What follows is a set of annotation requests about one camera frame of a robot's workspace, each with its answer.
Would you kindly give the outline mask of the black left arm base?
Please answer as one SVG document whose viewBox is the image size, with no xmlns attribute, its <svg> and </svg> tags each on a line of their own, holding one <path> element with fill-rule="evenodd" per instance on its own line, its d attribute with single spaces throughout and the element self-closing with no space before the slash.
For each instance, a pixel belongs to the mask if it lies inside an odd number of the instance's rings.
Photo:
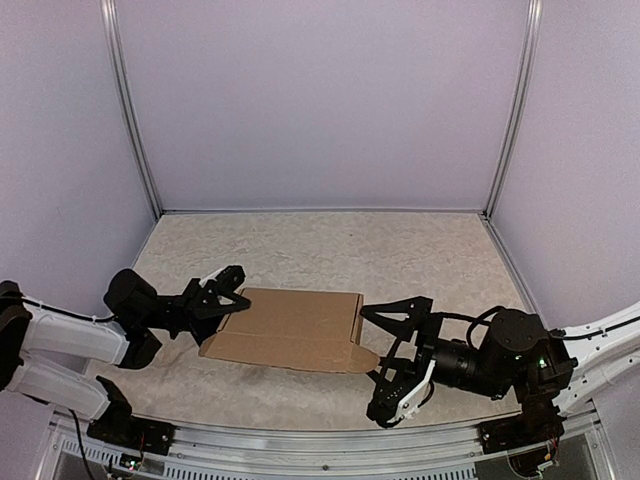
<svg viewBox="0 0 640 480">
<path fill-rule="evenodd" d="M 92 419 L 87 428 L 90 438 L 108 444 L 167 456 L 176 427 L 168 422 L 133 415 L 133 409 L 114 382 L 97 376 L 106 390 L 109 404 L 106 411 Z"/>
</svg>

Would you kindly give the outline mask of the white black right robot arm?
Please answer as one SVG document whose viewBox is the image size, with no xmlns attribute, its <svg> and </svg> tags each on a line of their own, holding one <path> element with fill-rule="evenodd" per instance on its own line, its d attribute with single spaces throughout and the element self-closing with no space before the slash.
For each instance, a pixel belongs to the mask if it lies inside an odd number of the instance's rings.
<svg viewBox="0 0 640 480">
<path fill-rule="evenodd" d="M 369 420 L 393 428 L 426 404 L 436 385 L 500 400 L 516 394 L 522 413 L 511 426 L 523 444 L 546 432 L 551 418 L 586 400 L 596 370 L 639 349 L 639 307 L 599 321 L 548 330 L 536 314 L 495 306 L 471 317 L 435 312 L 418 296 L 361 308 L 363 319 L 394 342 L 369 372 L 375 387 Z"/>
</svg>

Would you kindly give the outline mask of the brown cardboard box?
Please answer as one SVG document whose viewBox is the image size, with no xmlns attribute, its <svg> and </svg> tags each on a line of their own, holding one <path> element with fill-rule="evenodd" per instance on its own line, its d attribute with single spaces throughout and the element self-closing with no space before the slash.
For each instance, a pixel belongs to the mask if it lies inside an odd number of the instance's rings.
<svg viewBox="0 0 640 480">
<path fill-rule="evenodd" d="M 380 357 L 360 345 L 364 296 L 248 287 L 250 308 L 228 314 L 201 358 L 296 371 L 366 374 Z"/>
</svg>

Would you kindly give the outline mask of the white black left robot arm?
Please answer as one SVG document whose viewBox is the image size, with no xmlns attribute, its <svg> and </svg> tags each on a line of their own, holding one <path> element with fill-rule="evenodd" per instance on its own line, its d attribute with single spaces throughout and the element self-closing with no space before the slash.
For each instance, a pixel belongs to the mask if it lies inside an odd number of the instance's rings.
<svg viewBox="0 0 640 480">
<path fill-rule="evenodd" d="M 248 309 L 238 294 L 244 269 L 229 265 L 205 279 L 193 278 L 179 295 L 160 295 L 132 269 L 119 271 L 103 300 L 110 316 L 66 311 L 26 296 L 11 280 L 1 283 L 1 387 L 45 403 L 66 407 L 90 420 L 121 445 L 140 434 L 137 418 L 115 385 L 89 380 L 43 358 L 53 352 L 141 370 L 162 347 L 155 330 L 176 338 L 182 332 L 202 344 L 227 314 Z"/>
</svg>

